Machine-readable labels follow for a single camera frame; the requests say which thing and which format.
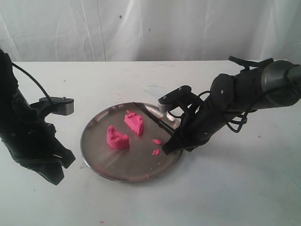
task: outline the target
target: white fabric curtain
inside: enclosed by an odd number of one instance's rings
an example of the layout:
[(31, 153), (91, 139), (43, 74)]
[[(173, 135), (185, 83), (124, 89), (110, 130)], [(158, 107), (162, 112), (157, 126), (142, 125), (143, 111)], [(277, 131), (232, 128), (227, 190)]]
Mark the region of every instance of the white fabric curtain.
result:
[(0, 0), (0, 48), (14, 61), (301, 63), (301, 0)]

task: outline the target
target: small pink clay crumb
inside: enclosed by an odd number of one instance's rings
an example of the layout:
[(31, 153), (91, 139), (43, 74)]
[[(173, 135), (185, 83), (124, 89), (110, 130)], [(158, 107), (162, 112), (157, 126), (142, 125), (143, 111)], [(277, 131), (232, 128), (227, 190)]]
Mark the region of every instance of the small pink clay crumb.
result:
[(125, 149), (130, 146), (128, 135), (120, 133), (113, 126), (108, 127), (107, 143), (115, 149)]
[(155, 144), (157, 144), (157, 145), (160, 145), (160, 144), (161, 144), (161, 141), (158, 140), (158, 139), (154, 139), (153, 142), (154, 142)]
[(157, 149), (157, 150), (152, 152), (152, 155), (158, 155), (158, 154), (160, 154), (160, 149)]
[(130, 111), (127, 111), (127, 113), (124, 117), (124, 122), (137, 136), (141, 135), (144, 130), (142, 116)]

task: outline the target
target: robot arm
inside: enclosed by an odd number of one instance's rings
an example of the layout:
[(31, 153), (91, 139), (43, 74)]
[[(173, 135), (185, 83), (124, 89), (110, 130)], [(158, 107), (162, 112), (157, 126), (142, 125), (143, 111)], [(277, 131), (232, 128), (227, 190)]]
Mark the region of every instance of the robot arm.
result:
[[(18, 89), (12, 66), (27, 74), (42, 89), (46, 98), (29, 105)], [(73, 113), (73, 99), (49, 97), (41, 85), (26, 71), (11, 62), (0, 50), (0, 137), (12, 158), (57, 185), (64, 177), (74, 155), (55, 138), (55, 127), (46, 123), (50, 113)]]
[[(162, 146), (166, 154), (192, 151), (207, 143), (225, 125), (239, 132), (247, 122), (247, 115), (258, 109), (292, 106), (299, 101), (301, 66), (285, 60), (252, 62), (232, 56), (229, 60), (244, 69), (235, 76), (218, 75), (210, 91), (197, 96), (191, 92), (191, 87), (182, 86), (158, 100), (163, 112), (177, 107), (184, 111), (179, 128)], [(205, 93), (210, 95), (203, 101), (200, 96)]]

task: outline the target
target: round metal tray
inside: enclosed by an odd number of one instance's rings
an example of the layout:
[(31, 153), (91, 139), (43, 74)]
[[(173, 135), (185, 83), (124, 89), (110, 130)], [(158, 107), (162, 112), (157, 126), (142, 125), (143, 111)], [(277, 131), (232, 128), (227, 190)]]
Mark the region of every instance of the round metal tray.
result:
[[(162, 118), (161, 120), (173, 129), (179, 126), (175, 118), (163, 114), (156, 106), (139, 104), (144, 105), (156, 117)], [(143, 118), (144, 132), (139, 137), (124, 123), (127, 110)], [(107, 129), (110, 125), (129, 136), (129, 148), (116, 150), (107, 144)], [(182, 154), (177, 152), (165, 155), (161, 147), (153, 143), (153, 139), (159, 139), (164, 144), (170, 139), (170, 135), (144, 114), (135, 103), (125, 103), (110, 107), (96, 115), (85, 127), (80, 144), (86, 164), (100, 176), (119, 182), (140, 182), (164, 174)], [(156, 149), (160, 149), (160, 154), (152, 155)]]

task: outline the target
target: white tabletop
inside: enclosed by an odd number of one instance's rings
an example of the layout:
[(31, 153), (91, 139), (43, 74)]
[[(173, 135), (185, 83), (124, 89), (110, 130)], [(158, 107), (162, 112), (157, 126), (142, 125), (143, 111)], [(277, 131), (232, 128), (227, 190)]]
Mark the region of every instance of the white tabletop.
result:
[[(97, 113), (125, 102), (157, 104), (159, 97), (185, 84), (200, 93), (219, 73), (239, 73), (234, 63), (18, 64), (51, 96), (75, 99), (74, 114), (50, 115), (46, 121), (77, 159), (54, 186), (16, 164), (0, 144), (0, 225), (301, 225), (300, 102), (250, 114), (239, 134), (224, 127), (151, 182), (116, 183), (82, 167), (80, 136)], [(29, 103), (43, 97), (31, 80), (14, 72)]]

